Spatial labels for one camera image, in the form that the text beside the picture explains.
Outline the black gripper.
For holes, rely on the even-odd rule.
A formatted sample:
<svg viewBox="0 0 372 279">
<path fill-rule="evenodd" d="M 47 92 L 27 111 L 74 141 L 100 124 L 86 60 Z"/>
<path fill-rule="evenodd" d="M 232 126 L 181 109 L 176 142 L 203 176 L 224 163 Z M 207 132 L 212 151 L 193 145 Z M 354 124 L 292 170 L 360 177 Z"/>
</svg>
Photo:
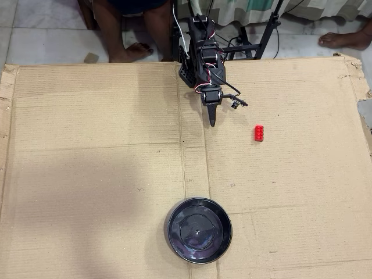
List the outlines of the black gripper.
<svg viewBox="0 0 372 279">
<path fill-rule="evenodd" d="M 211 127 L 216 124 L 216 110 L 223 99 L 223 92 L 219 85 L 208 85 L 201 89 L 201 100 L 203 105 L 206 105 Z"/>
</svg>

